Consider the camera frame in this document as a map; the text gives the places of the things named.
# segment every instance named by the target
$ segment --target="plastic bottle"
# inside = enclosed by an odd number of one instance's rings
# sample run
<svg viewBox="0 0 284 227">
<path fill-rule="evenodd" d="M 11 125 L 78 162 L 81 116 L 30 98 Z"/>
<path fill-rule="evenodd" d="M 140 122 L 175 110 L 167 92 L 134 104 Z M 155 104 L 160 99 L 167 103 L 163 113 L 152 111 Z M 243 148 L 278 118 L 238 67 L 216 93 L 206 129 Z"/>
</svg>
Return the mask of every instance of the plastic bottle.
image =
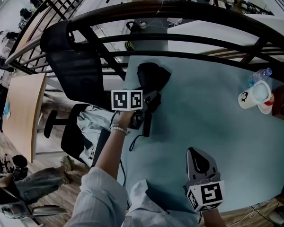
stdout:
<svg viewBox="0 0 284 227">
<path fill-rule="evenodd" d="M 249 78 L 248 87 L 252 87 L 256 82 L 258 82 L 260 80 L 263 80 L 263 81 L 267 82 L 268 79 L 269 79 L 269 76 L 272 73 L 273 72 L 271 71 L 270 68 L 258 70 L 256 73 L 254 73 L 251 76 L 251 78 Z"/>
</svg>

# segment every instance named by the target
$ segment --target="table surface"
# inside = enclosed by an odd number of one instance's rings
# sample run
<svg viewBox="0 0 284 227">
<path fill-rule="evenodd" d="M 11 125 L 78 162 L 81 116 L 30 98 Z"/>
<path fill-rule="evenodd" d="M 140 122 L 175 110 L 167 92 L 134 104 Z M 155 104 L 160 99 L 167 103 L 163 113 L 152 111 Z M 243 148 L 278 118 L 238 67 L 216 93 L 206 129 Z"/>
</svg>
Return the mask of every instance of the table surface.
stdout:
<svg viewBox="0 0 284 227">
<path fill-rule="evenodd" d="M 214 0 L 209 0 L 209 4 L 213 6 Z M 220 8 L 226 9 L 225 3 L 221 0 L 218 0 L 218 5 Z"/>
<path fill-rule="evenodd" d="M 6 99 L 10 118 L 3 118 L 3 133 L 30 162 L 36 145 L 37 113 L 45 81 L 45 73 L 12 78 Z"/>
<path fill-rule="evenodd" d="M 191 209 L 182 186 L 187 181 L 186 151 L 204 150 L 217 163 L 225 181 L 226 200 L 219 210 L 230 211 L 269 200 L 284 184 L 284 121 L 247 110 L 238 104 L 251 71 L 184 58 L 131 56 L 124 88 L 140 86 L 137 67 L 154 62 L 171 72 L 153 114 L 151 136 L 140 137 L 132 152 L 132 131 L 122 153 L 128 191 L 139 180 L 168 193 Z M 272 88 L 282 83 L 268 81 Z M 119 182 L 122 182 L 122 171 Z"/>
</svg>

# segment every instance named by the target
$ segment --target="paper cup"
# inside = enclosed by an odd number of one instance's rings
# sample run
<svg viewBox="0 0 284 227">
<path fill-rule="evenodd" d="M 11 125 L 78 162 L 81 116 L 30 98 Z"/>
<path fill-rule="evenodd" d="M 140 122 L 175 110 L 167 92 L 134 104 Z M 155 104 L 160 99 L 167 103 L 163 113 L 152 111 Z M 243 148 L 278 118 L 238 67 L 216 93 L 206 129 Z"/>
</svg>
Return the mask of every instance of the paper cup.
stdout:
<svg viewBox="0 0 284 227">
<path fill-rule="evenodd" d="M 259 100 L 257 99 L 258 96 L 265 95 L 265 98 Z M 247 109 L 253 106 L 256 106 L 261 103 L 265 103 L 270 100 L 271 97 L 271 90 L 269 85 L 265 81 L 258 81 L 248 90 L 240 93 L 238 97 L 238 102 L 241 108 Z"/>
</svg>

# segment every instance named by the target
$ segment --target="person sitting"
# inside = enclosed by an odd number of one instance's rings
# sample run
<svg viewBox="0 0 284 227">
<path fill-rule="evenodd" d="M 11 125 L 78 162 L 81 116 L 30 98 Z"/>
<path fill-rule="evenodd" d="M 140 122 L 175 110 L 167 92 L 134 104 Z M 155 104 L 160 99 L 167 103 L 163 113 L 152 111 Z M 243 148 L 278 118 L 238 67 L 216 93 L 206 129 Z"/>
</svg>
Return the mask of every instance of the person sitting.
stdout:
<svg viewBox="0 0 284 227">
<path fill-rule="evenodd" d="M 23 200 L 27 205 L 57 191 L 63 184 L 69 184 L 65 172 L 71 171 L 69 157 L 63 157 L 61 166 L 47 168 L 31 174 L 23 180 L 13 181 L 13 174 L 0 178 L 0 204 L 10 203 L 11 195 Z"/>
<path fill-rule="evenodd" d="M 232 6 L 235 4 L 236 0 L 226 0 L 225 7 L 230 10 Z"/>
<path fill-rule="evenodd" d="M 29 0 L 29 2 L 33 4 L 36 9 L 38 9 L 43 3 L 42 0 Z"/>
</svg>

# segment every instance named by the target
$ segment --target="person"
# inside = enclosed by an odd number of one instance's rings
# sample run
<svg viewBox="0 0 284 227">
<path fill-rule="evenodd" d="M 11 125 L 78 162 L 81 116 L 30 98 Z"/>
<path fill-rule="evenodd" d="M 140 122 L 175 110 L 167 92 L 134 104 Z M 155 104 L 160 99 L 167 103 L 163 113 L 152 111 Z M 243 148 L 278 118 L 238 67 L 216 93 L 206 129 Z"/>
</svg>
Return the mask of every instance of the person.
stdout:
<svg viewBox="0 0 284 227">
<path fill-rule="evenodd" d="M 147 180 L 131 190 L 131 207 L 125 215 L 126 190 L 117 182 L 118 168 L 127 127 L 133 112 L 121 112 L 116 127 L 103 147 L 95 167 L 83 176 L 72 218 L 65 227 L 197 227 L 198 215 L 191 211 L 169 210 L 159 204 Z M 218 210 L 204 212 L 206 227 L 226 227 Z"/>
<path fill-rule="evenodd" d="M 226 9 L 230 10 L 232 6 L 235 4 L 236 0 L 226 0 L 225 7 Z"/>
<path fill-rule="evenodd" d="M 18 38 L 19 34 L 20 33 L 12 32 L 12 31 L 9 31 L 9 30 L 0 31 L 0 36 L 3 37 L 1 43 L 3 43 L 3 41 L 5 39 L 16 41 L 16 39 Z"/>
<path fill-rule="evenodd" d="M 36 9 L 38 9 L 43 3 L 42 0 L 29 0 L 29 2 L 33 4 Z"/>
<path fill-rule="evenodd" d="M 13 174 L 0 178 L 0 204 L 10 203 L 11 196 L 23 200 L 26 204 L 35 203 L 58 190 L 61 185 L 69 184 L 65 172 L 71 170 L 69 157 L 63 157 L 60 167 L 38 171 L 23 180 L 14 182 Z"/>
</svg>

